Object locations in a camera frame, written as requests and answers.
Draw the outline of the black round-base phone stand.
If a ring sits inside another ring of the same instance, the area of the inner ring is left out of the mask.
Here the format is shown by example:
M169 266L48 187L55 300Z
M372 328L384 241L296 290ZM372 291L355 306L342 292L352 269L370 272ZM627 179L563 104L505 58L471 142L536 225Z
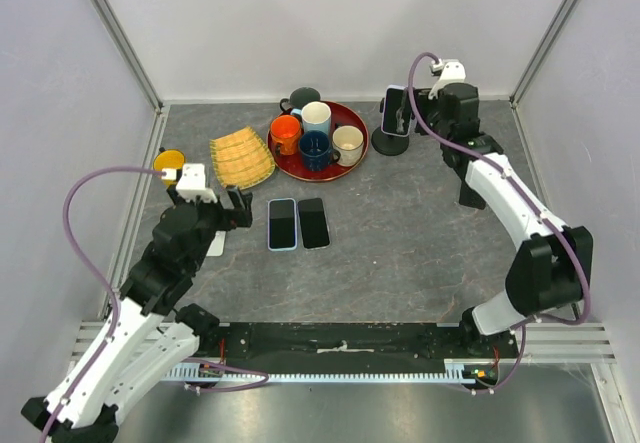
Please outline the black round-base phone stand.
M380 104L380 113L382 110L383 100ZM404 153L409 147L408 137L392 137L384 134L381 131L381 123L378 128L374 130L371 136L371 144L373 148L384 156L398 156Z

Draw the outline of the light blue cased phone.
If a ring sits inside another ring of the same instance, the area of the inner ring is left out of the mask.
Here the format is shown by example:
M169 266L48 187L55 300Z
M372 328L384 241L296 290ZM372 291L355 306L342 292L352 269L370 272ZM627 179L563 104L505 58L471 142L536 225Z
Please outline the light blue cased phone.
M296 202L292 198L268 202L268 249L290 251L297 248Z

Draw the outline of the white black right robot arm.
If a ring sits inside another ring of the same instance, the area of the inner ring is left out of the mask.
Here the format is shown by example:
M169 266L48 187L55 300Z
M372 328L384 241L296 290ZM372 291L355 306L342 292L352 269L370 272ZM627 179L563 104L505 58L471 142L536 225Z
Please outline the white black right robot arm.
M419 133L439 142L444 162L461 181L460 204L491 208L516 249L503 291L463 313L460 349L481 356L493 346L494 335L537 319L552 321L552 310L565 306L583 306L568 322L582 324L591 310L593 237L546 209L503 148L481 130L477 88L449 83L433 98L407 88L401 108L415 119Z

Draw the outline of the lavender cased phone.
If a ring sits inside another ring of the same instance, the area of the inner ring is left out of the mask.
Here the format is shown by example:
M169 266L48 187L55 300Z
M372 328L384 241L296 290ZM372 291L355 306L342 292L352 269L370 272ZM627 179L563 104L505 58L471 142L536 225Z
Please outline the lavender cased phone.
M404 116L406 119L405 129L407 130L407 132L406 133L396 132L395 113L396 113L396 110L398 109L399 100L402 95L402 91L404 89L407 89L407 88L403 86L398 86L398 85L390 85L386 89L386 93L383 98L382 110L381 110L381 113L382 113L381 131L388 136L392 136L392 137L408 137L409 136L411 125L414 120L414 114L413 114L410 100L409 100L408 89L407 89L407 100L406 100L405 113L404 113Z

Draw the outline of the clear cased black phone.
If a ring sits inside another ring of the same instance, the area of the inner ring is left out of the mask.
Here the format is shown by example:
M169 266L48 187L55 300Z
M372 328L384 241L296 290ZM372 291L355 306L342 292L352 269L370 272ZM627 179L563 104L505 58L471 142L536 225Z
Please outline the clear cased black phone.
M305 249L319 249L330 245L329 228L321 198L300 200L298 216Z

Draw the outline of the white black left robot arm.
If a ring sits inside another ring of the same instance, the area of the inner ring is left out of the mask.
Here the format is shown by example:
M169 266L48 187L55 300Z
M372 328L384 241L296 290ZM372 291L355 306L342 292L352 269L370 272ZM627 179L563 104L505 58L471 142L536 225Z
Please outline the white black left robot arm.
M196 304L179 310L158 342L140 348L193 284L217 234L253 223L250 193L167 190L173 202L152 231L100 332L73 370L48 395L25 402L22 416L43 442L112 442L131 409L173 367L219 345L219 320Z

